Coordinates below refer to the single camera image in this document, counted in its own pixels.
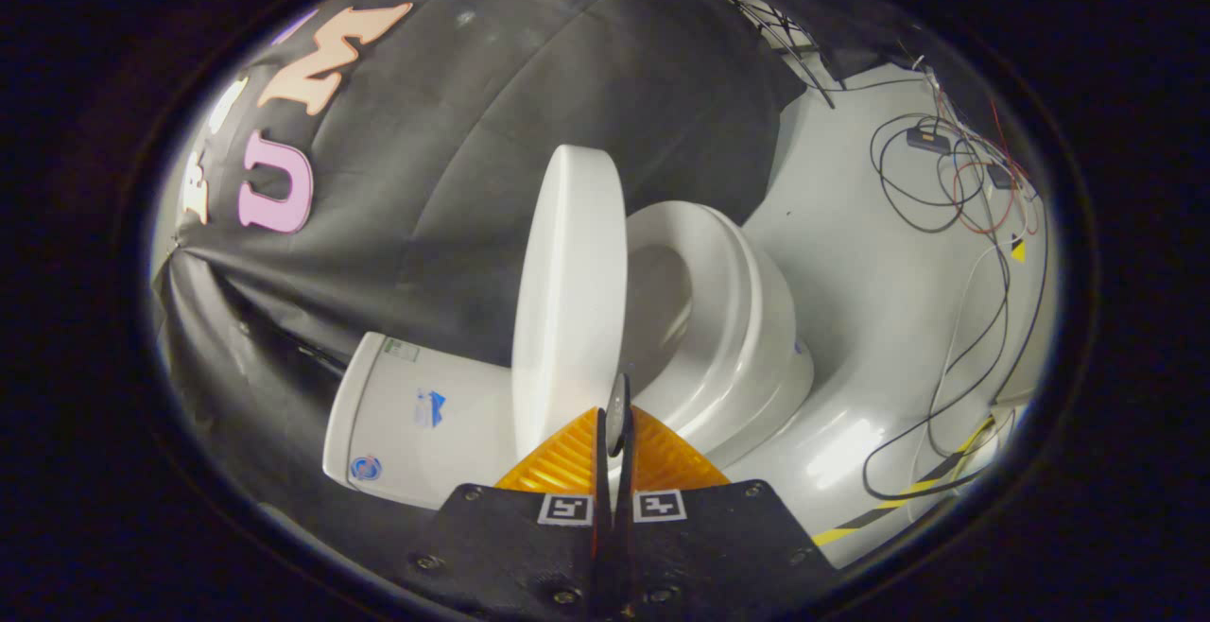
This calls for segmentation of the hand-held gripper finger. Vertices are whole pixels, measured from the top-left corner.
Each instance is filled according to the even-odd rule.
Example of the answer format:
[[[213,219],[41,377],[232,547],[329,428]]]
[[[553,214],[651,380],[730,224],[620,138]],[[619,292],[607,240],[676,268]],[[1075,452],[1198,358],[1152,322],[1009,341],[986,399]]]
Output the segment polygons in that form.
[[[616,524],[632,621],[807,614],[835,568],[768,480],[728,480],[668,425],[630,408]]]
[[[454,489],[407,551],[407,588],[474,620],[588,620],[611,523],[604,419],[583,411],[497,483]]]

